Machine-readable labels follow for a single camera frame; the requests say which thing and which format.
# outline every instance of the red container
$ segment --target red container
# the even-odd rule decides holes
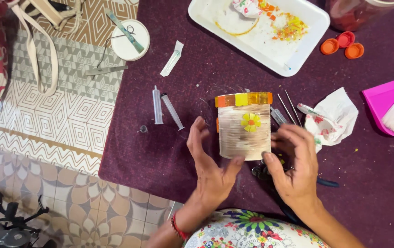
[[[394,0],[327,0],[331,25],[342,31],[356,31],[394,9]]]

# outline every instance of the pink dustpan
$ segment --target pink dustpan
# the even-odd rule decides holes
[[[382,117],[394,104],[394,81],[364,90],[362,93],[366,98],[377,126],[384,133],[394,136],[394,132],[382,124]]]

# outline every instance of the human hand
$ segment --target human hand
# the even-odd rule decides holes
[[[191,127],[186,145],[194,158],[197,171],[197,188],[189,201],[201,203],[204,211],[210,214],[228,197],[244,163],[244,157],[235,157],[225,168],[219,168],[215,161],[203,151],[201,142],[208,136],[206,123],[199,116]]]
[[[264,154],[264,161],[278,194],[298,216],[315,211],[321,206],[316,195],[318,161],[315,138],[307,130],[289,124],[283,124],[276,133],[272,133],[271,138],[272,147],[286,152],[294,164],[294,169],[284,172],[275,154]]]

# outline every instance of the orange bottle cap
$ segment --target orange bottle cap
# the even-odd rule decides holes
[[[332,54],[339,49],[339,42],[337,39],[328,39],[321,45],[321,52],[325,55]]]
[[[364,51],[365,49],[362,44],[354,43],[353,45],[345,49],[345,56],[348,59],[357,59],[363,55]]]
[[[355,42],[355,34],[350,31],[345,31],[337,37],[340,48],[346,48],[351,46]]]

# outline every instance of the red bracelet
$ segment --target red bracelet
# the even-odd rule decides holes
[[[177,225],[175,224],[175,213],[171,218],[171,226],[172,226],[172,229],[174,229],[175,235],[182,238],[183,241],[189,239],[189,237],[191,236],[190,233],[185,233],[185,232],[181,231],[180,229],[178,229]]]

